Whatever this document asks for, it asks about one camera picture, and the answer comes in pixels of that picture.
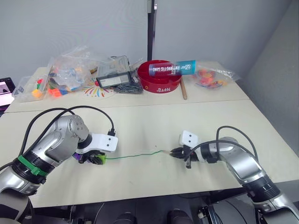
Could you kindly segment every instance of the laptop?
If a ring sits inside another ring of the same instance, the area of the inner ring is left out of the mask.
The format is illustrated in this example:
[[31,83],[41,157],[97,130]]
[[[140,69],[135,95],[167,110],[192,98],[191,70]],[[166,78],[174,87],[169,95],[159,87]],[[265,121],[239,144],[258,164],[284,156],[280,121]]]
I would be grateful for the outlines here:
[[14,89],[15,85],[11,78],[0,78],[0,114],[13,102],[12,92]]

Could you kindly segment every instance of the black connector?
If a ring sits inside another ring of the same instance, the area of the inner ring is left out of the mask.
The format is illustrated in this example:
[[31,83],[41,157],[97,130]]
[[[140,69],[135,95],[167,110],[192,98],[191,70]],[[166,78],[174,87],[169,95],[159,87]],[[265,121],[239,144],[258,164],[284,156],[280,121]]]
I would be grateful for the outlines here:
[[115,130],[114,130],[114,128],[111,128],[111,130],[108,131],[108,134],[107,134],[107,135],[115,136]]

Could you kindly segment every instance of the wooden stick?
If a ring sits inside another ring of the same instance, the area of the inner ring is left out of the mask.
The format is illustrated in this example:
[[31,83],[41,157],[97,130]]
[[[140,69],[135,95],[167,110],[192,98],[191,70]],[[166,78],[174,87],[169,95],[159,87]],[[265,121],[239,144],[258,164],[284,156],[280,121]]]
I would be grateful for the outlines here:
[[181,77],[180,84],[181,84],[181,90],[182,90],[182,94],[183,94],[183,99],[187,100],[187,92],[186,92],[185,84],[184,84],[184,81],[183,81],[183,77]]

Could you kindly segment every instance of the red plastic bowl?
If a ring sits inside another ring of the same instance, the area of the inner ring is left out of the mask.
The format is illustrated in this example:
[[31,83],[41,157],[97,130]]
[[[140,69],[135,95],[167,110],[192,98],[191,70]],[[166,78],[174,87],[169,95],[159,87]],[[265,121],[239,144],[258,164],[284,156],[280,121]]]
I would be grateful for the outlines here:
[[169,61],[152,60],[143,63],[137,70],[143,89],[153,93],[166,93],[174,91],[181,81],[182,76],[169,76],[163,78],[155,78],[149,75],[150,64],[165,63]]

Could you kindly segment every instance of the plastic container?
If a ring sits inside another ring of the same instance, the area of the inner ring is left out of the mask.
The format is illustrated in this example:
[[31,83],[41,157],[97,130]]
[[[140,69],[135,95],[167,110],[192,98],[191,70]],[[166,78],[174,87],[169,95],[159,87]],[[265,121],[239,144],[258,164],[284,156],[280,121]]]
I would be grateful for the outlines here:
[[19,102],[29,102],[43,99],[47,91],[48,76],[39,78],[23,77],[13,91],[13,97]]
[[167,93],[174,91],[180,81],[182,76],[168,76],[168,77],[151,77],[149,74],[149,66],[151,64],[158,63],[169,63],[168,61],[163,60],[152,60],[143,63],[137,70],[138,76],[141,81],[143,89],[153,93]]

